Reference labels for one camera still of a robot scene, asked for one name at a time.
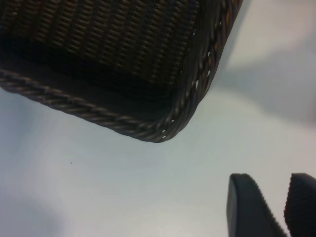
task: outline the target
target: basket bottom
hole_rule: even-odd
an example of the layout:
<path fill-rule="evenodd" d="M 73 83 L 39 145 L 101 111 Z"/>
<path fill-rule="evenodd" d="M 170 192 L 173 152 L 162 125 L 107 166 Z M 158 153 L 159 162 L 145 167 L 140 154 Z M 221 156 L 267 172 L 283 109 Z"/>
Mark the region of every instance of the basket bottom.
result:
<path fill-rule="evenodd" d="M 4 36 L 0 45 L 2 69 L 114 113 L 151 121 L 171 108 L 172 88 L 166 84 L 153 84 L 38 42 Z"/>

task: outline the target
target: black plastic piece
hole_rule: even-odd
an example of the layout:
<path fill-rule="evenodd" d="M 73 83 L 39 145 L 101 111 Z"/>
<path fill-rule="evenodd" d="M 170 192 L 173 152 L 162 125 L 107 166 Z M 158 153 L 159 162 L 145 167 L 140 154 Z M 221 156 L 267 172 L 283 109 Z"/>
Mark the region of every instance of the black plastic piece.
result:
<path fill-rule="evenodd" d="M 248 174 L 230 176 L 227 221 L 229 237 L 286 237 Z"/>
<path fill-rule="evenodd" d="M 316 179 L 304 173 L 292 174 L 284 211 L 292 237 L 316 236 Z"/>

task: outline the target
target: white table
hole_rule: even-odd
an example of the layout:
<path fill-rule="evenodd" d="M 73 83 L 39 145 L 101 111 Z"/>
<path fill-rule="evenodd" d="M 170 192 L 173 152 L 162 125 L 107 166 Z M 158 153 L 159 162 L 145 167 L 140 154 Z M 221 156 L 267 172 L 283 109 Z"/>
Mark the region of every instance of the white table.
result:
<path fill-rule="evenodd" d="M 315 0 L 245 0 L 210 92 L 162 144 L 0 90 L 0 236 L 227 237 L 233 172 L 285 227 L 291 172 L 316 176 L 315 62 Z"/>

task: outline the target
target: woven texture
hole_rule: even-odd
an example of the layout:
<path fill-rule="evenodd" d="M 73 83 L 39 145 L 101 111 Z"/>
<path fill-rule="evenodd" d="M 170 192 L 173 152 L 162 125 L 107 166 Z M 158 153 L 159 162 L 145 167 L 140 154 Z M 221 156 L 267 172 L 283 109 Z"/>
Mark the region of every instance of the woven texture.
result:
<path fill-rule="evenodd" d="M 124 135 L 169 140 L 206 94 L 241 2 L 6 1 L 0 86 Z"/>

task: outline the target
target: wicker basket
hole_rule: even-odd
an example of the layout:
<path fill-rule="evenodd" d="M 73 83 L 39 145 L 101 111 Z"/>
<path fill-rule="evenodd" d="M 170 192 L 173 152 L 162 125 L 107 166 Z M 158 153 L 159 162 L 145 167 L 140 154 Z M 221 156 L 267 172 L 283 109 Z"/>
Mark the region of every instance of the wicker basket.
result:
<path fill-rule="evenodd" d="M 143 141 L 189 122 L 242 0 L 5 0 L 0 86 Z"/>

